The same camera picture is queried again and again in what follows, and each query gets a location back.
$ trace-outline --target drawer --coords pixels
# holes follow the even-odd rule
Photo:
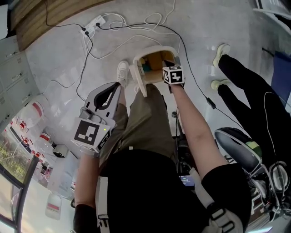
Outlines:
[[[0,40],[0,64],[19,54],[16,36]]]
[[[38,89],[31,74],[22,77],[20,81],[7,91],[15,112],[19,112],[37,93]]]
[[[6,93],[0,94],[0,128],[2,130],[14,116],[11,102]]]
[[[30,68],[25,56],[21,53],[0,66],[0,79],[3,89],[6,90],[12,83],[19,80],[27,73]]]

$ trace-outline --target black pants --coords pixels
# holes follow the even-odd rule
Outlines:
[[[263,163],[269,167],[276,161],[275,156],[277,156],[279,161],[284,161],[291,166],[291,118],[279,96],[262,77],[228,55],[221,57],[219,68],[230,81],[245,92],[251,108],[238,100],[227,85],[218,88],[218,93],[229,110],[251,138],[261,146]],[[266,94],[265,107],[276,155],[267,131],[264,109],[266,92],[272,93]]]

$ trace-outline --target forearm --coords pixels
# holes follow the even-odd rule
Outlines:
[[[95,208],[95,193],[99,175],[99,158],[82,155],[75,187],[75,203]]]
[[[181,86],[171,86],[186,138],[198,172],[203,178],[215,167],[227,164],[219,152],[211,130]]]

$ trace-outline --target black sleeve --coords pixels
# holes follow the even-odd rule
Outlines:
[[[236,214],[244,230],[251,216],[251,189],[246,174],[238,164],[228,164],[208,172],[202,185],[221,207]]]
[[[77,205],[74,216],[74,230],[76,233],[100,233],[97,227],[96,210],[91,206]]]

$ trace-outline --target wooden board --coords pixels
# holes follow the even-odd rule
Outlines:
[[[20,0],[11,12],[11,29],[15,27],[43,0]]]
[[[57,25],[67,18],[111,0],[47,0],[48,24]],[[31,11],[16,28],[19,50],[25,50],[51,27],[45,24],[46,8],[42,1],[37,10]]]

